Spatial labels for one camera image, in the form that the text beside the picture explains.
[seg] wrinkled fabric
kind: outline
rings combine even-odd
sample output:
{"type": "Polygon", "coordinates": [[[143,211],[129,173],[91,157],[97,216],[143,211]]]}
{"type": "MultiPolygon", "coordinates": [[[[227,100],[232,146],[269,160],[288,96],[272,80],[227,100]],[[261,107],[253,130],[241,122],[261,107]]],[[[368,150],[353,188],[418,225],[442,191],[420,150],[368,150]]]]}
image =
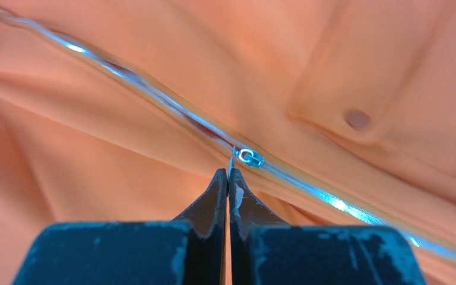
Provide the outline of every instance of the wrinkled fabric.
{"type": "MultiPolygon", "coordinates": [[[[456,1],[0,7],[153,77],[295,175],[456,249],[456,1]]],[[[0,18],[0,284],[48,224],[171,219],[227,162],[135,90],[0,18]]],[[[244,175],[293,224],[360,223],[244,175]]],[[[430,284],[456,284],[456,262],[416,254],[430,284]]]]}

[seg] silver zipper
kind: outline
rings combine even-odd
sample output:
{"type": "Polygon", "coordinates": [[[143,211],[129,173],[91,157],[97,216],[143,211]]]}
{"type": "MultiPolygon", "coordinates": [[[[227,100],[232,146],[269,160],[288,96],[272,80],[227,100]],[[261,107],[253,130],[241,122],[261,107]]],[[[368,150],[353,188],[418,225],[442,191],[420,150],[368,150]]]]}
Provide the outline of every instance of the silver zipper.
{"type": "MultiPolygon", "coordinates": [[[[214,137],[213,140],[216,141],[218,144],[222,145],[227,150],[233,150],[233,148],[235,148],[235,156],[240,162],[247,164],[250,167],[256,167],[263,171],[266,171],[269,174],[278,177],[285,183],[300,188],[309,193],[311,196],[327,203],[330,206],[333,206],[337,210],[347,213],[350,216],[355,217],[367,224],[394,227],[382,218],[368,211],[365,211],[351,203],[348,203],[331,193],[328,193],[313,185],[310,185],[305,181],[289,174],[288,172],[279,168],[278,166],[272,164],[270,161],[266,161],[257,151],[251,149],[242,142],[235,140],[234,138],[227,135],[223,130],[217,128],[216,126],[207,122],[205,119],[200,118],[195,113],[180,105],[167,94],[152,86],[148,81],[146,81],[143,77],[140,77],[136,72],[132,71],[131,69],[125,68],[124,66],[120,66],[114,62],[111,62],[108,59],[102,58],[101,56],[96,55],[94,52],[90,51],[83,45],[77,43],[75,40],[70,39],[65,35],[49,31],[48,29],[42,27],[40,24],[34,21],[27,20],[25,18],[15,17],[1,9],[0,14],[3,15],[7,21],[27,24],[35,30],[41,32],[42,35],[47,36],[48,38],[56,41],[62,46],[81,55],[84,55],[86,58],[89,58],[92,61],[97,62],[98,64],[100,64],[101,67],[104,67],[105,69],[115,74],[119,78],[125,80],[128,83],[131,83],[132,85],[138,87],[140,90],[146,92],[149,96],[151,96],[161,104],[165,105],[168,109],[172,110],[177,115],[185,119],[189,119],[187,121],[193,120],[198,125],[201,125],[202,127],[215,133],[217,137],[214,137]]],[[[192,126],[198,129],[199,131],[204,132],[203,130],[201,130],[201,128],[193,124],[192,126]]],[[[414,246],[425,248],[445,258],[456,260],[456,250],[447,248],[446,246],[442,246],[435,242],[431,242],[430,240],[416,236],[406,230],[399,229],[398,227],[395,228],[398,229],[400,233],[403,236],[405,236],[407,240],[411,242],[414,246]]]]}

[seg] zipper teeth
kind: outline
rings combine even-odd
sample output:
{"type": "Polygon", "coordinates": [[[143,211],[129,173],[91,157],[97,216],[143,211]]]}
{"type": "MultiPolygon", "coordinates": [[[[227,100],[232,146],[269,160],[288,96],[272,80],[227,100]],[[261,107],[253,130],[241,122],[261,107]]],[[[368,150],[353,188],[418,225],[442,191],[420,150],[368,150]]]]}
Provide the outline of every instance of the zipper teeth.
{"type": "MultiPolygon", "coordinates": [[[[241,143],[240,141],[233,139],[232,137],[227,135],[222,130],[216,128],[214,125],[207,122],[205,119],[200,118],[196,114],[192,113],[191,111],[189,111],[188,109],[186,109],[185,107],[180,105],[178,102],[173,100],[171,97],[169,97],[167,94],[165,94],[164,92],[162,92],[159,89],[152,86],[148,81],[146,81],[144,78],[137,75],[137,73],[132,71],[131,69],[125,68],[124,66],[120,66],[114,62],[104,59],[104,58],[96,55],[94,52],[88,50],[83,45],[70,39],[69,37],[49,31],[48,29],[42,27],[41,25],[37,24],[34,21],[27,20],[25,18],[15,17],[1,9],[0,9],[0,14],[4,15],[5,20],[7,20],[7,21],[11,21],[13,23],[22,23],[22,24],[27,24],[29,26],[32,26],[37,31],[41,32],[42,35],[47,36],[48,38],[56,41],[57,43],[65,46],[66,48],[68,48],[74,52],[78,52],[79,54],[82,54],[82,55],[86,56],[87,58],[90,58],[92,61],[97,62],[106,70],[110,71],[111,73],[115,74],[116,76],[120,77],[121,79],[131,83],[132,85],[138,87],[139,89],[141,89],[142,91],[146,92],[151,97],[153,97],[155,100],[157,100],[161,104],[167,106],[170,110],[174,111],[177,115],[179,115],[185,119],[187,119],[187,118],[192,119],[193,121],[200,124],[204,128],[209,129],[211,132],[213,132],[217,136],[219,136],[218,138],[213,138],[213,140],[215,142],[219,143],[220,145],[222,145],[227,150],[231,150],[233,148],[233,146],[237,147],[238,149],[246,148],[246,149],[250,150],[250,148],[247,145],[241,143]]],[[[203,132],[203,130],[201,130],[199,127],[197,127],[195,125],[193,125],[193,127],[195,127],[197,130],[203,132]]],[[[305,190],[307,193],[311,194],[315,198],[318,198],[321,201],[333,206],[334,208],[336,208],[344,213],[347,213],[367,224],[392,226],[391,224],[384,221],[382,218],[380,218],[368,211],[365,211],[351,203],[343,201],[339,197],[337,197],[331,193],[328,193],[324,190],[321,190],[317,187],[314,187],[313,185],[310,185],[310,184],[306,183],[305,181],[300,180],[297,177],[294,177],[293,175],[287,173],[286,171],[284,171],[283,169],[274,165],[270,161],[265,161],[263,163],[261,169],[268,172],[269,174],[272,174],[272,175],[278,177],[279,179],[283,180],[284,182],[286,182],[288,184],[291,184],[297,188],[305,190]]],[[[443,257],[456,260],[456,251],[455,250],[447,248],[442,245],[439,245],[435,242],[431,242],[427,239],[418,237],[410,232],[407,232],[406,230],[399,229],[399,228],[397,228],[397,229],[414,246],[425,248],[425,249],[430,250],[443,257]]]]}

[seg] snap button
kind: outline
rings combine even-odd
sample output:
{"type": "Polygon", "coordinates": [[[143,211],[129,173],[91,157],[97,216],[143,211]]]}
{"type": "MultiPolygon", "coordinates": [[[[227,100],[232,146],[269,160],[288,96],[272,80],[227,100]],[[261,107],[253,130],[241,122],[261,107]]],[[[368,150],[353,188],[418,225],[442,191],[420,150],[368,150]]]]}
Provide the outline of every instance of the snap button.
{"type": "Polygon", "coordinates": [[[361,110],[349,110],[345,113],[345,121],[356,130],[366,129],[371,124],[371,118],[361,110]]]}

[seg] zipper pull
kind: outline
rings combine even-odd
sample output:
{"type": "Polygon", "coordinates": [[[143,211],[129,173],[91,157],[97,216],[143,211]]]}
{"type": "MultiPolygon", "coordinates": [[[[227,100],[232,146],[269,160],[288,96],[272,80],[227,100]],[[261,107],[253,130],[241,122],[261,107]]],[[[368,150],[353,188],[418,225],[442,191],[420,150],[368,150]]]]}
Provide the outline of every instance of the zipper pull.
{"type": "Polygon", "coordinates": [[[263,156],[260,156],[257,151],[250,150],[248,148],[243,148],[237,151],[236,154],[238,154],[239,160],[248,166],[261,168],[265,162],[263,156]]]}

